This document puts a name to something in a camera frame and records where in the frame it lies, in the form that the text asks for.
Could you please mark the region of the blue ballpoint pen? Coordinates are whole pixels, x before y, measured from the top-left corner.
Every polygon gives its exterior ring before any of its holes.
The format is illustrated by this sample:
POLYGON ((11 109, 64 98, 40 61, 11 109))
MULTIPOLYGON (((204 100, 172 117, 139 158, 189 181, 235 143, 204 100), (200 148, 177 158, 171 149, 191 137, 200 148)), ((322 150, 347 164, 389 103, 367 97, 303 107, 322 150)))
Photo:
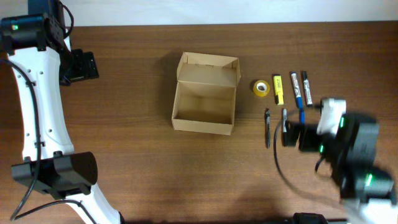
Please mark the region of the blue ballpoint pen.
POLYGON ((305 110, 303 108, 299 109, 299 122, 305 124, 305 110))

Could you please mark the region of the black permanent marker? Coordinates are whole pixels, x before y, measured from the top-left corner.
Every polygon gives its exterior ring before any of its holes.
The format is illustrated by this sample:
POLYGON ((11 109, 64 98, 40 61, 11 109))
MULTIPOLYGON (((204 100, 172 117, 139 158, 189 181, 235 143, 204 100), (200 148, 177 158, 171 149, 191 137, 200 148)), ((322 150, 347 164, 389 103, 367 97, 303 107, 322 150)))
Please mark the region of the black permanent marker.
POLYGON ((282 110, 282 145, 287 147, 287 128, 286 128, 286 121, 287 121, 287 110, 284 108, 282 110))

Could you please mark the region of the black whiteboard marker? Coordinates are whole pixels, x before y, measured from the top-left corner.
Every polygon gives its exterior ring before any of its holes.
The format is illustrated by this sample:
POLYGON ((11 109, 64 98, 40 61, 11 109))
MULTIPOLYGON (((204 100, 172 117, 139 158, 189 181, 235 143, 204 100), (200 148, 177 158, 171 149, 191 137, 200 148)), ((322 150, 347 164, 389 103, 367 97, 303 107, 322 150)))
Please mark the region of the black whiteboard marker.
POLYGON ((311 92, 310 92, 308 75, 307 75, 306 71, 302 71, 302 78, 303 78, 303 87, 305 90, 305 99, 306 99, 307 107, 312 107, 313 101, 312 101, 312 96, 311 96, 311 92))

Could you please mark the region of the black clear ballpoint pen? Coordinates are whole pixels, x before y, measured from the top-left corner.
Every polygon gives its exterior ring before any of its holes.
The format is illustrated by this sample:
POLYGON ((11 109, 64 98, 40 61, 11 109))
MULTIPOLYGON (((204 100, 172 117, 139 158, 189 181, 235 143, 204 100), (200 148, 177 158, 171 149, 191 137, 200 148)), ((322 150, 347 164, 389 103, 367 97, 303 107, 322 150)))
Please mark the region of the black clear ballpoint pen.
POLYGON ((266 109, 265 111, 265 123, 266 123, 266 148, 270 148, 271 146, 271 114, 269 109, 266 109))

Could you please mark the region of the blue whiteboard marker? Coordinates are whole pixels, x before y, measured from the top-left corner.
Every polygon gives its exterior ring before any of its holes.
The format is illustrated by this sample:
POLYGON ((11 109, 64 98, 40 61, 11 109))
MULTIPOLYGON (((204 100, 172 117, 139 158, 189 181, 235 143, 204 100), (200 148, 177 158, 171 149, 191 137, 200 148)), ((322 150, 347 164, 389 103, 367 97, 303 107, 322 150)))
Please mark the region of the blue whiteboard marker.
POLYGON ((301 92, 300 92, 300 88, 299 88, 299 83, 297 80, 297 74, 295 72, 291 72, 290 77, 292 80, 292 86, 294 88, 295 100, 296 100, 297 107, 299 109, 302 109, 303 103, 302 103, 302 96, 301 96, 301 92))

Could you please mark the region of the yellow highlighter marker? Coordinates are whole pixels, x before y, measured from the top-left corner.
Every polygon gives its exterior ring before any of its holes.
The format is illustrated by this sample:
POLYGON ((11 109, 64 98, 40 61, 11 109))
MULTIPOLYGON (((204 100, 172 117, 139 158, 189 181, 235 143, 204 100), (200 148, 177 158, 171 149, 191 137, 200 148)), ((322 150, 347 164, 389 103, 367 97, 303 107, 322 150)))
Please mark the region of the yellow highlighter marker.
POLYGON ((279 74, 273 76, 274 80, 274 91, 275 91, 275 102, 277 105, 284 104, 284 93, 282 85, 282 77, 279 74))

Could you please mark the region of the yellow clear tape roll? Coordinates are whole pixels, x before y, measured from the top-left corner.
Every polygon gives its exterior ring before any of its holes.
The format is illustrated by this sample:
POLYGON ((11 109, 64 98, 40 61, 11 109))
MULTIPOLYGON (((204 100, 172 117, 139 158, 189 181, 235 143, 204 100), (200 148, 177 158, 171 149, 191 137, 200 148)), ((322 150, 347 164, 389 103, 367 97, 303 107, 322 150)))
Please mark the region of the yellow clear tape roll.
POLYGON ((258 97, 265 97, 269 94, 270 86, 265 80, 257 80, 253 86, 253 92, 258 97))

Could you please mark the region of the brown cardboard box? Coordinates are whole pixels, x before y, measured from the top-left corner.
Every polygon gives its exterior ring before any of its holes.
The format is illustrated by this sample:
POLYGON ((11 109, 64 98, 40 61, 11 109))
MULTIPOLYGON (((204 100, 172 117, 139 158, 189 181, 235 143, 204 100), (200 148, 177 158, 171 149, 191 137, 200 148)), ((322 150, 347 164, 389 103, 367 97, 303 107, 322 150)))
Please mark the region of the brown cardboard box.
POLYGON ((177 67, 174 130, 231 135, 240 78, 237 57, 184 52, 177 67))

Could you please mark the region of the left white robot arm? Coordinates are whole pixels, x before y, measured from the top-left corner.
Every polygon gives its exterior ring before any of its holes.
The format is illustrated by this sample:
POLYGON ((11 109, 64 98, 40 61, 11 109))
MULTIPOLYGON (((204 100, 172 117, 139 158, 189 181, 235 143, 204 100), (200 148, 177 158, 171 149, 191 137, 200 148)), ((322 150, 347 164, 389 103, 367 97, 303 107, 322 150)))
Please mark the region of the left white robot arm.
POLYGON ((29 0, 26 15, 1 20, 3 63, 13 70, 24 125, 23 161, 12 177, 85 223, 123 223, 99 188, 93 153, 75 152, 65 124, 60 87, 99 76, 93 53, 71 47, 70 14, 60 1, 29 0))

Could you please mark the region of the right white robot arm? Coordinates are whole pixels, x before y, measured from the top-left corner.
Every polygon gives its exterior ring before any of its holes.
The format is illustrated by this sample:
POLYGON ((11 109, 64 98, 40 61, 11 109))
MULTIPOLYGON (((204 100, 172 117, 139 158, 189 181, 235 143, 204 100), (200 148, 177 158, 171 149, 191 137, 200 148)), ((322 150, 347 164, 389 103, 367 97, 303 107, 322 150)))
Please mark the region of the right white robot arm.
POLYGON ((375 166, 379 124, 368 114, 346 113, 336 134, 318 134, 313 124, 287 122, 288 145, 317 152, 331 165, 331 178, 350 223, 397 223, 395 181, 375 166))

